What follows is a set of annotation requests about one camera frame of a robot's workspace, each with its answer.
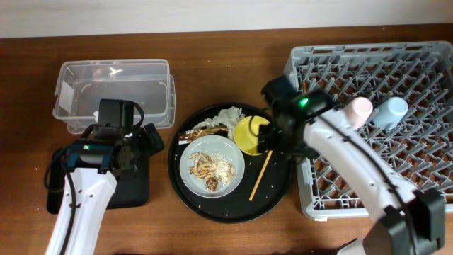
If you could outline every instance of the yellow plate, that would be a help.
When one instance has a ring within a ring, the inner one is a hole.
[[[251,123],[252,132],[255,134],[253,135],[250,133],[250,129],[248,127],[251,118],[251,116],[248,116],[239,121],[236,129],[234,130],[234,142],[243,153],[251,156],[257,156],[261,153],[257,152],[258,138],[255,135],[258,134],[260,125],[269,124],[269,121],[260,116],[253,117]]]

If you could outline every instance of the wooden stick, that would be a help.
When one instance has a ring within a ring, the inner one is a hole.
[[[272,151],[268,152],[268,157],[266,158],[266,161],[264,162],[263,168],[261,169],[260,175],[258,176],[258,180],[256,180],[255,187],[253,187],[252,194],[250,194],[250,198],[248,199],[249,201],[253,200],[256,189],[258,188],[258,185],[260,185],[261,177],[263,177],[264,170],[266,170],[266,167],[268,166],[270,155],[272,155]]]

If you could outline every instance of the white wall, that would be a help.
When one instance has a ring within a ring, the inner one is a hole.
[[[0,38],[447,22],[452,0],[0,0]]]

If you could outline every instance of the dish rack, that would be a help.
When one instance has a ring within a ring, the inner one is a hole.
[[[409,111],[393,130],[367,123],[357,132],[420,190],[435,187],[453,211],[453,47],[448,42],[304,46],[291,51],[285,76],[298,91],[323,89],[344,106],[355,97],[374,108],[392,96]],[[323,158],[297,168],[302,212],[314,220],[364,217],[349,185]]]

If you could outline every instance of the round black tray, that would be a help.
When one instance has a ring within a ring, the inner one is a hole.
[[[177,134],[192,129],[205,118],[213,118],[219,114],[221,109],[232,106],[242,108],[242,113],[246,116],[261,115],[270,119],[270,116],[263,111],[245,103],[221,103],[210,106],[191,116],[181,125],[173,138],[168,153],[168,175],[180,199],[197,214],[223,223],[245,222],[266,214],[280,202],[286,193],[295,170],[294,161],[285,160],[284,155],[280,152],[273,152],[252,202],[248,198],[267,154],[248,156],[243,153],[246,169],[242,181],[233,192],[224,197],[202,198],[192,193],[184,185],[180,176],[179,161],[188,145],[178,145]]]

